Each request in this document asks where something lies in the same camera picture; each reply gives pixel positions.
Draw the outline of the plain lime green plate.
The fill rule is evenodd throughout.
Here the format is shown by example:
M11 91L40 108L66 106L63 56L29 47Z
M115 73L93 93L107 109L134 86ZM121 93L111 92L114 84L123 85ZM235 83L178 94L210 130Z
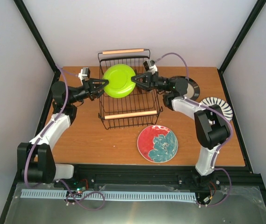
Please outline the plain lime green plate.
M103 79L108 80L105 93L111 98L128 96L135 88L136 83L131 80L135 75L135 71L126 64L111 66L103 74Z

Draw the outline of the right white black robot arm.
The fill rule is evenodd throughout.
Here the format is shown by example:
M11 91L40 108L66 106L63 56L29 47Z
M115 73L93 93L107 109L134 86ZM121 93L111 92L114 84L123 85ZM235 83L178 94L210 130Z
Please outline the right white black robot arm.
M217 104L207 106L187 98L188 79L185 77L166 78L160 77L158 72L145 72L133 76L131 80L145 91L165 91L164 105L194 120L201 149L192 177L198 188L206 186L216 170L215 163L220 149L231 139L233 132L221 107Z

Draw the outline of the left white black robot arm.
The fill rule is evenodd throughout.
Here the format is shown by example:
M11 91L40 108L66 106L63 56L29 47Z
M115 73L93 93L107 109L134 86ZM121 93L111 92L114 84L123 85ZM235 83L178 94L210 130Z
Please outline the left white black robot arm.
M57 81L51 86L53 114L47 125L28 143L17 147L17 170L26 185L51 183L59 179L71 188L77 187L81 176L74 172L70 164L55 163L52 150L62 134L73 124L77 107L76 102L94 100L104 93L109 84L106 79L82 79L79 87L68 86Z

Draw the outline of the black wire dish rack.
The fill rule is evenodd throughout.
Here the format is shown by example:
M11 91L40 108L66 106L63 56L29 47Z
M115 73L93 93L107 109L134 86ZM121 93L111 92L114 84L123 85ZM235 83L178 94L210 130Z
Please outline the black wire dish rack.
M150 58L149 49L102 51L98 53L99 78L116 64L128 65L137 75L144 73L143 63ZM99 99L98 118L107 130L155 125L161 112L157 91L144 91L137 86L124 98L112 98L104 93Z

